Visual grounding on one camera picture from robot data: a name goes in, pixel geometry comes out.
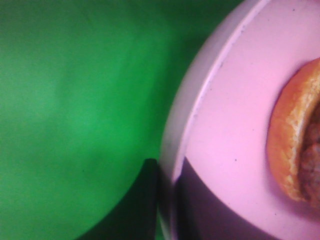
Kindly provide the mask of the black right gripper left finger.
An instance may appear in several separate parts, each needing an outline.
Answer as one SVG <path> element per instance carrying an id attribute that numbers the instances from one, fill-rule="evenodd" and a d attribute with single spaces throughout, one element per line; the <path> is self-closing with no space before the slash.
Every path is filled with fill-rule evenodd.
<path id="1" fill-rule="evenodd" d="M 145 159 L 119 203 L 79 240 L 154 240 L 157 223 L 158 163 Z"/>

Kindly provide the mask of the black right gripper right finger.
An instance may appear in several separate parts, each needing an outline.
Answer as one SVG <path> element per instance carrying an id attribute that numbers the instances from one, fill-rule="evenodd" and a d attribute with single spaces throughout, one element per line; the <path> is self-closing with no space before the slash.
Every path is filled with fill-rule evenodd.
<path id="1" fill-rule="evenodd" d="M 175 184 L 179 240 L 266 240 L 268 235 L 221 202 L 185 157 Z"/>

